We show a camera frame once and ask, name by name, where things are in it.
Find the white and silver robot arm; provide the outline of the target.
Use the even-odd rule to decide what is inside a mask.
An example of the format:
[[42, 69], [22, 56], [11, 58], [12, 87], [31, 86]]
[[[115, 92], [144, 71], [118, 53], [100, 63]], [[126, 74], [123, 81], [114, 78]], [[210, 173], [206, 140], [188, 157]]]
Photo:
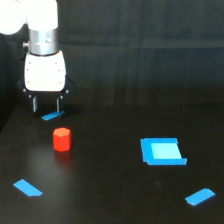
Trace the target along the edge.
[[57, 92], [57, 113], [75, 83], [66, 75], [63, 52], [58, 46], [57, 0], [0, 0], [0, 34], [13, 35], [27, 25], [29, 40], [24, 76], [17, 86], [29, 97], [33, 112], [37, 111], [37, 92]]

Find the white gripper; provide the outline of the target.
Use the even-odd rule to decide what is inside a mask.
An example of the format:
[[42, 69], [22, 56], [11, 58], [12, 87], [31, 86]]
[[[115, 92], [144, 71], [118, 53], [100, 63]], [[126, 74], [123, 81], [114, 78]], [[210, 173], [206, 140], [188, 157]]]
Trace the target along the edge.
[[[75, 89], [75, 83], [67, 77], [63, 53], [54, 55], [36, 56], [28, 52], [25, 57], [24, 77], [17, 86], [27, 95], [32, 92], [65, 92]], [[34, 117], [37, 115], [37, 95], [29, 95], [30, 107]], [[64, 97], [57, 98], [57, 112], [61, 113], [64, 107]]]

